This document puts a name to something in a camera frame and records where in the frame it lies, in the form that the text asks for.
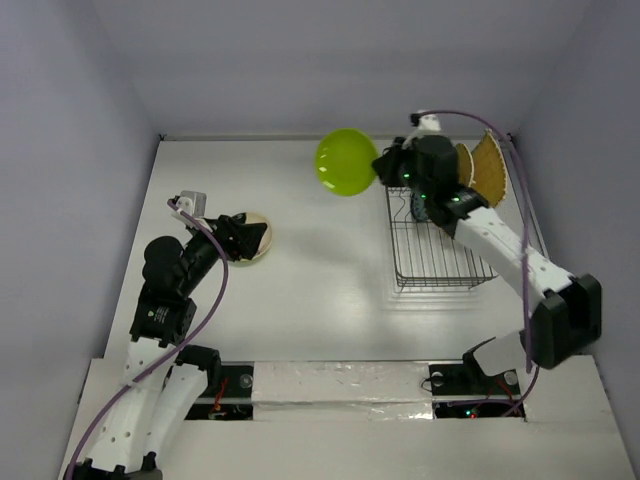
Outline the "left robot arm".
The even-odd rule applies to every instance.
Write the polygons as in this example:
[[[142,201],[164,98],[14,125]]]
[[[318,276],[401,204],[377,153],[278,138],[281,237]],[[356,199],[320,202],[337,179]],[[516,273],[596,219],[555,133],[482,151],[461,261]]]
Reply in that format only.
[[[255,213],[186,218],[187,243],[172,236],[144,250],[144,283],[129,331],[119,390],[74,450],[67,479],[160,479],[161,463],[200,395],[225,388],[217,350],[192,344],[192,292],[220,263],[251,261],[271,244],[269,222]]]

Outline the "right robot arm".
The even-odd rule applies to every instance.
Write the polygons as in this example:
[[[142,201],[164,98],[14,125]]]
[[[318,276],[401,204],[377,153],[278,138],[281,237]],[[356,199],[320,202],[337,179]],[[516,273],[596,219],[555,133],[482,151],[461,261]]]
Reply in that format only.
[[[601,337],[600,282],[555,265],[499,216],[507,171],[491,134],[474,148],[443,135],[398,137],[372,169],[383,185],[409,189],[433,224],[479,255],[520,295],[523,329],[465,355],[460,379],[468,390],[482,392],[512,368],[551,370]]]

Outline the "green plastic plate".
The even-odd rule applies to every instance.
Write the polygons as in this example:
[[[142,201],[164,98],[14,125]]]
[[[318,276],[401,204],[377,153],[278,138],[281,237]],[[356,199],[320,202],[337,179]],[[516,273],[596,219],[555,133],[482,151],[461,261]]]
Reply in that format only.
[[[235,269],[249,268],[249,267],[258,265],[262,260],[263,260],[262,257],[254,258],[251,260],[243,259],[243,260],[231,262],[230,266]]]

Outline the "beige plate with black pattern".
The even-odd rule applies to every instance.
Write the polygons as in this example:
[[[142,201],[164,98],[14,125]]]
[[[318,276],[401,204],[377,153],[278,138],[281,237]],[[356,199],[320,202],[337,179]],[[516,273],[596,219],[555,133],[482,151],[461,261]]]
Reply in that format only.
[[[264,226],[264,231],[261,233],[258,242],[254,241],[257,245],[255,254],[251,258],[241,256],[239,262],[251,263],[259,260],[263,257],[271,247],[273,240],[273,229],[269,220],[256,212],[241,212],[233,216],[233,220],[241,225],[247,225],[252,227],[253,232],[257,232],[257,226]]]

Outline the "rounded bamboo woven tray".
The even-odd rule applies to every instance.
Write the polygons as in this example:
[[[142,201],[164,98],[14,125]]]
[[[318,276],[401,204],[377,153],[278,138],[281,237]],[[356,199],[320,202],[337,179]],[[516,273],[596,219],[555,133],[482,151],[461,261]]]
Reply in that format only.
[[[458,175],[459,181],[466,187],[471,187],[474,183],[474,162],[469,148],[458,143],[455,145],[458,155]]]

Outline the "blue floral ceramic plate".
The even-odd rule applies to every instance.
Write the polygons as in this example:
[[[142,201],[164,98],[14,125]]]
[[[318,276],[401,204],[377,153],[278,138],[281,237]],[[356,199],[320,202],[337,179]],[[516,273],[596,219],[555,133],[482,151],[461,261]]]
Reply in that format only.
[[[417,223],[427,223],[429,221],[424,199],[417,193],[411,194],[410,212],[413,220]]]

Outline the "square bamboo woven tray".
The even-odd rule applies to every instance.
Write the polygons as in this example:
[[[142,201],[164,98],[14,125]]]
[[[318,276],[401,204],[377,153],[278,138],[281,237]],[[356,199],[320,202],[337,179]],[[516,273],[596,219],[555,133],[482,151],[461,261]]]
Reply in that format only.
[[[474,166],[472,187],[491,208],[496,208],[507,194],[507,169],[503,152],[493,132],[487,129],[471,151]]]

